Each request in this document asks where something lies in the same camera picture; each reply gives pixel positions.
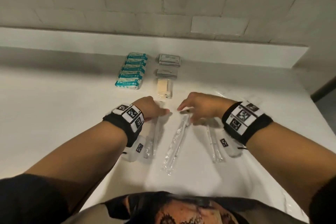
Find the white countertop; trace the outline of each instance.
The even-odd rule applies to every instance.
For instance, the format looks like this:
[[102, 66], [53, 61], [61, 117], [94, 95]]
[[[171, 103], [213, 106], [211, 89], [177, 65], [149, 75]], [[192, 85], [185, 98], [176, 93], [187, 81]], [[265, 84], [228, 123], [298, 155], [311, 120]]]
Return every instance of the white countertop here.
[[[108, 62], [94, 64], [97, 73], [0, 68], [0, 178], [27, 170], [57, 146], [100, 122], [119, 103], [148, 95], [155, 98], [153, 71], [157, 64], [149, 64], [140, 90], [125, 90], [114, 86], [121, 62], [120, 57], [110, 56]], [[112, 72], [103, 73], [106, 67]], [[202, 126], [190, 128], [173, 174], [161, 171], [180, 123], [176, 108], [191, 91], [216, 94], [216, 90], [259, 98], [259, 106], [275, 121], [336, 152], [334, 133], [291, 70], [184, 61], [174, 82], [173, 98], [165, 100], [172, 115], [164, 125], [157, 157], [152, 163], [119, 159], [84, 208], [123, 194], [166, 190], [255, 198], [305, 220], [297, 205], [285, 209], [283, 189], [248, 151], [241, 158], [225, 156], [224, 163], [213, 164]]]

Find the wristband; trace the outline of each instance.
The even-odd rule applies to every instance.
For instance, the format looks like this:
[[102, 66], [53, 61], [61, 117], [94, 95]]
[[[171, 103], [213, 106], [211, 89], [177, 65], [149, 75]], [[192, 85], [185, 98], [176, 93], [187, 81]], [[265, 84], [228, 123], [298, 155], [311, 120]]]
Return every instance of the wristband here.
[[254, 104], [244, 101], [229, 107], [222, 117], [222, 122], [230, 136], [246, 145], [258, 130], [267, 127], [273, 120]]
[[121, 128], [127, 136], [126, 147], [132, 147], [141, 132], [144, 116], [139, 108], [132, 104], [122, 104], [103, 117], [103, 120]]

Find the hand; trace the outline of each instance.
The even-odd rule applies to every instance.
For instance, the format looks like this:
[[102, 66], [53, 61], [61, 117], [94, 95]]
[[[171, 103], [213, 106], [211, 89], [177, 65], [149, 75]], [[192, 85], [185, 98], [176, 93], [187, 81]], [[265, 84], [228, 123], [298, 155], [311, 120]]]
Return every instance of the hand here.
[[190, 121], [197, 122], [201, 118], [222, 118], [226, 110], [236, 101], [222, 98], [214, 95], [191, 92], [188, 97], [183, 100], [178, 111], [182, 111], [185, 107], [194, 107], [194, 114]]
[[133, 105], [140, 109], [145, 121], [169, 114], [170, 112], [169, 109], [160, 108], [151, 96], [140, 98], [134, 101]]

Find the person's left hand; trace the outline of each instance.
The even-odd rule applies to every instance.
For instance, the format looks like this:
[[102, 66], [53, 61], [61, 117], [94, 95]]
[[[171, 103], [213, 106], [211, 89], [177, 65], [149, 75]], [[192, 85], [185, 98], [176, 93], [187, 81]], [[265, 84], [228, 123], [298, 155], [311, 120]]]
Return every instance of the person's left hand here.
[[160, 108], [151, 96], [140, 98], [134, 101], [133, 105], [140, 109], [145, 121], [169, 114], [170, 112], [169, 109]]

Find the person's right hand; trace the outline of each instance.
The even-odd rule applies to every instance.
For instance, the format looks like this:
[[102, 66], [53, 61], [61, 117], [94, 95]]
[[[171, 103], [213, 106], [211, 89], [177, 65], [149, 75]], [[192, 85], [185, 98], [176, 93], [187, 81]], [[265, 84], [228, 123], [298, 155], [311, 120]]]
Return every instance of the person's right hand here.
[[182, 111], [185, 107], [193, 107], [194, 114], [190, 121], [195, 123], [201, 118], [222, 118], [226, 110], [234, 103], [236, 103], [236, 101], [232, 99], [191, 92], [188, 97], [183, 100], [177, 110]]

